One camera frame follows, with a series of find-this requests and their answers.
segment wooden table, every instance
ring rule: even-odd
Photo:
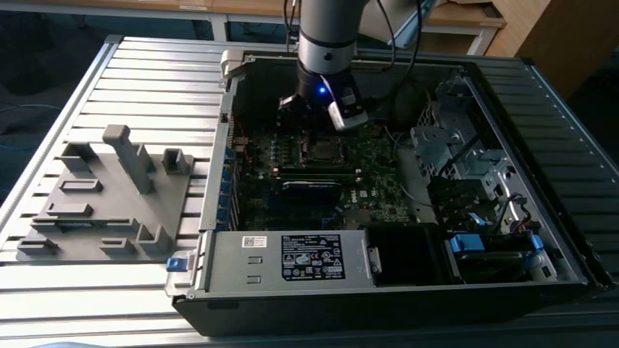
[[[0,10],[116,17],[209,20],[213,0],[9,0]]]
[[[229,22],[281,24],[283,0],[12,0],[1,1],[0,9],[26,12],[106,15],[121,17],[208,20],[216,41],[228,41]],[[447,3],[435,8],[424,32],[460,34],[472,38],[465,43],[467,54],[484,54],[503,18],[484,14],[479,5]]]
[[[213,0],[212,12],[218,15],[212,22],[214,39],[226,40],[228,22],[281,23],[281,6],[283,0]],[[472,43],[461,53],[483,55],[505,23],[504,18],[488,17],[480,5],[447,3],[435,8],[423,29],[427,33],[472,36]]]

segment robotic arm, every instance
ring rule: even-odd
[[[368,0],[305,0],[300,5],[299,96],[327,104],[336,130],[368,121],[349,72],[360,18]]]
[[[401,13],[409,13],[408,20],[399,20],[400,35],[395,43],[391,35],[384,35],[384,30],[361,32],[367,32],[388,44],[407,47],[413,40],[413,36],[407,40],[407,33],[415,32],[417,23],[415,1],[383,0],[385,9],[397,11],[399,18],[403,18]],[[427,16],[436,0],[419,1],[423,2],[421,12]],[[283,99],[280,108],[291,108],[292,104],[299,103],[305,103],[309,107],[324,107],[339,131],[368,121],[368,113],[349,71],[349,62],[355,55],[360,28],[384,25],[384,29],[388,29],[384,18],[380,24],[375,21],[376,5],[376,0],[304,0],[300,3],[297,92],[292,97]]]

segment black cable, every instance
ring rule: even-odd
[[[385,22],[388,26],[388,33],[391,34],[391,62],[381,69],[381,71],[385,72],[396,64],[396,35],[393,34],[393,27],[391,26],[391,20],[388,20],[388,15],[387,15],[385,8],[383,7],[383,3],[380,0],[376,0],[376,3],[377,3],[377,7],[380,8],[380,12],[383,12],[383,16],[385,18]]]
[[[409,75],[409,72],[413,71],[413,66],[415,66],[415,61],[416,61],[416,54],[419,53],[419,46],[421,42],[421,25],[423,25],[423,13],[421,13],[421,0],[416,0],[416,43],[415,43],[415,50],[413,50],[413,55],[409,58],[408,62],[408,68],[405,69],[405,73],[403,76],[403,80],[399,82],[397,88],[396,88],[396,95],[393,96],[393,99],[396,98],[399,94],[399,90],[407,83],[407,78]]]
[[[288,30],[291,30],[291,26],[288,25],[288,0],[283,0],[283,10],[281,10],[281,15],[283,15],[283,26],[287,28],[287,32]]]
[[[403,79],[400,80],[399,84],[395,88],[387,93],[385,97],[383,98],[384,102],[388,102],[388,118],[393,122],[396,120],[396,99],[399,92],[401,91],[404,85],[407,84],[408,75],[411,71],[413,71],[415,61],[416,61],[416,54],[419,53],[419,47],[421,42],[421,25],[423,25],[423,13],[421,13],[421,0],[416,0],[416,43],[413,49],[413,55],[409,58],[408,68],[405,69]]]
[[[460,158],[463,158],[463,156],[465,155],[465,153],[471,150],[471,148],[473,147],[476,141],[480,140],[480,136],[479,135],[475,135],[471,140],[468,140],[468,142],[464,144],[464,146],[461,147],[460,151],[457,151],[457,154],[455,154],[455,156],[452,158],[449,158],[449,160],[447,161],[447,163],[443,165],[441,169],[437,171],[437,175],[436,176],[441,176],[443,173],[445,172],[445,170],[453,165],[453,163],[456,163],[459,161]]]
[[[501,208],[499,209],[499,213],[496,215],[496,224],[492,227],[491,234],[497,234],[499,230],[501,229],[501,222],[503,222],[503,217],[504,213],[507,212],[507,208],[509,206],[509,203],[517,199],[519,197],[523,197],[521,194],[517,192],[512,193],[509,197],[507,197],[507,200],[503,202]]]
[[[288,23],[288,0],[283,0],[283,26],[285,27],[285,37],[287,37],[287,52],[291,51],[291,24]]]

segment wooden cabinet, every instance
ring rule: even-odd
[[[488,56],[528,57],[568,98],[619,45],[617,0],[493,0],[508,24]]]

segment wire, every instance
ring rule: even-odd
[[[520,228],[531,221],[531,212],[524,208],[524,204],[520,204],[520,210],[524,212],[524,217],[519,224],[509,230],[511,233],[519,232]]]
[[[54,107],[53,105],[46,105],[46,104],[24,104],[24,105],[16,105],[13,107],[6,107],[5,109],[1,109],[0,112],[5,112],[5,111],[9,111],[9,110],[14,110],[14,109],[18,109],[21,107],[41,107],[41,108],[46,108],[46,109],[53,109],[53,110],[57,110],[57,111],[61,111],[61,108],[58,107]]]
[[[388,138],[389,138],[389,139],[391,139],[391,141],[395,143],[395,142],[396,142],[396,140],[393,139],[393,136],[391,135],[391,132],[388,131],[388,128],[387,128],[387,126],[385,126],[385,125],[383,125],[383,128],[385,129],[385,132],[387,132],[387,136],[388,136]]]
[[[404,133],[401,133],[397,138],[396,138],[396,142],[393,143],[393,150],[391,152],[391,157],[392,158],[396,158],[396,149],[397,149],[397,143],[399,143],[399,139],[403,137]]]
[[[507,212],[509,203],[519,197],[523,197],[521,194],[515,192],[509,195],[509,197],[507,197],[507,200],[503,202],[501,207],[499,209],[499,213],[496,215],[496,224],[493,225],[492,231],[491,231],[492,234],[499,233],[499,230],[501,229],[501,221],[503,221],[504,213]]]
[[[0,149],[13,150],[13,151],[26,151],[26,150],[34,150],[36,146],[32,146],[32,147],[12,147],[12,146],[6,146],[6,145],[0,145]]]
[[[393,27],[391,26],[391,20],[388,20],[388,15],[387,15],[385,8],[383,7],[383,3],[380,0],[376,0],[376,3],[377,3],[377,7],[380,8],[380,12],[383,12],[383,17],[385,18],[385,22],[388,26],[388,33],[391,35],[391,62],[381,69],[381,71],[385,72],[396,64],[396,35],[393,34]]]
[[[283,0],[283,26],[285,27],[287,52],[291,51],[291,24],[288,24],[288,0]]]
[[[408,193],[407,189],[404,188],[404,185],[400,184],[399,187],[401,188],[403,190],[403,193],[405,194],[405,196],[408,198],[411,198],[417,204],[421,204],[424,205],[425,207],[429,207],[429,208],[433,208],[435,206],[432,204],[428,204],[428,203],[423,203],[419,199],[415,198],[415,196],[412,194]]]
[[[421,25],[423,25],[423,13],[421,13],[421,0],[416,0],[416,43],[413,49],[413,55],[409,58],[408,68],[405,69],[403,79],[400,80],[399,84],[393,87],[393,89],[387,93],[385,97],[383,98],[384,102],[388,102],[388,118],[393,121],[396,118],[396,99],[397,95],[407,84],[408,75],[411,71],[413,71],[415,61],[416,61],[416,54],[419,53],[419,47],[421,42]]]
[[[409,75],[409,72],[413,71],[413,66],[415,66],[415,61],[416,61],[416,54],[419,53],[419,47],[420,47],[420,42],[421,42],[421,25],[423,25],[423,13],[421,13],[421,0],[416,0],[416,43],[415,43],[415,50],[413,50],[413,55],[409,58],[408,62],[408,68],[405,69],[405,73],[403,76],[401,81],[399,82],[397,88],[396,88],[396,94],[393,96],[397,96],[399,91],[403,89],[403,86],[407,82],[407,78]]]
[[[437,171],[436,176],[441,176],[445,170],[459,161],[459,159],[465,155],[465,153],[471,150],[473,147],[476,141],[480,140],[480,136],[475,135],[471,140],[468,140],[468,143],[464,144],[461,147],[460,151],[457,151],[457,154],[447,161],[447,163],[443,165],[441,169]]]

